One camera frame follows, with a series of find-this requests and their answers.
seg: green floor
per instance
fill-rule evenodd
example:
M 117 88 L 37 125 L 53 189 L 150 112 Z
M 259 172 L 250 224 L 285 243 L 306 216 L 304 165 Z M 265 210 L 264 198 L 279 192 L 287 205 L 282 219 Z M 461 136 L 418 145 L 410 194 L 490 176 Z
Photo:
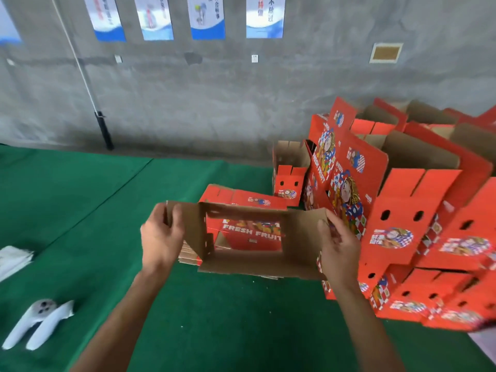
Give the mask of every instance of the green floor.
M 37 251 L 0 283 L 0 339 L 34 301 L 76 300 L 40 349 L 0 351 L 0 370 L 61 371 L 78 357 L 140 268 L 140 225 L 166 199 L 209 183 L 270 193 L 272 170 L 0 146 L 0 246 Z M 466 334 L 384 322 L 411 371 L 496 370 Z M 318 282 L 197 273 L 176 264 L 129 370 L 357 370 L 339 307 Z

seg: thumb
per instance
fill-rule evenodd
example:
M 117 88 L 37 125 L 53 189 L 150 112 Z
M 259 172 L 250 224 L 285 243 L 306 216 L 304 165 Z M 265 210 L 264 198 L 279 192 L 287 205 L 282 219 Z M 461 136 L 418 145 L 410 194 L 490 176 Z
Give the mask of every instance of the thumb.
M 183 208 L 176 205 L 172 209 L 171 235 L 173 238 L 182 239 L 184 237 Z
M 322 249 L 332 246 L 333 242 L 331 238 L 331 230 L 329 229 L 327 223 L 325 223 L 322 219 L 319 219 L 319 221 L 317 222 L 317 229 L 320 234 Z

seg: hand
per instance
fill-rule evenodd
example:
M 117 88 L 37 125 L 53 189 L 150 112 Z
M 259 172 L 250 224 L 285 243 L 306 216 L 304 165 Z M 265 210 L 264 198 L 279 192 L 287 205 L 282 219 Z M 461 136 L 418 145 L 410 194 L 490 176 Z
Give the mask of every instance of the hand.
M 322 240 L 322 272 L 335 294 L 343 290 L 360 292 L 357 281 L 360 241 L 332 211 L 326 209 L 325 212 L 341 240 L 333 238 L 329 226 L 323 220 L 319 221 L 317 226 Z
M 166 204 L 158 203 L 148 220 L 141 226 L 141 245 L 143 246 L 143 272 L 164 273 L 168 275 L 183 247 L 184 224 L 180 205 L 172 209 L 173 223 L 164 223 Z

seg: white frame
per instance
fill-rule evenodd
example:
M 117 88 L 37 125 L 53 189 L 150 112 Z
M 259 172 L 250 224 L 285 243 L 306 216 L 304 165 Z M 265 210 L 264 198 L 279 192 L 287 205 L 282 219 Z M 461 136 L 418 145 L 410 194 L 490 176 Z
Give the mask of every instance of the white frame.
M 396 60 L 374 60 L 375 49 L 377 47 L 399 48 Z M 370 54 L 369 64 L 396 64 L 401 54 L 401 48 L 403 48 L 403 43 L 375 43 L 374 48 L 372 48 L 372 53 Z

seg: poster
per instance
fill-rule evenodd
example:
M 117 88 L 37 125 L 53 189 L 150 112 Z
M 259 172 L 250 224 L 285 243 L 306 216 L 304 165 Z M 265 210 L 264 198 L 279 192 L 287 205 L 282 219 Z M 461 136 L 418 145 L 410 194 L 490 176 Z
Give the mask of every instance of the poster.
M 134 0 L 143 39 L 174 40 L 167 0 Z
M 281 38 L 286 0 L 246 0 L 246 37 Z
M 194 40 L 226 39 L 223 0 L 188 0 L 188 12 Z
M 17 32 L 9 12 L 0 0 L 0 44 L 21 43 L 21 36 Z
M 124 29 L 115 0 L 84 0 L 96 39 L 101 42 L 125 42 Z

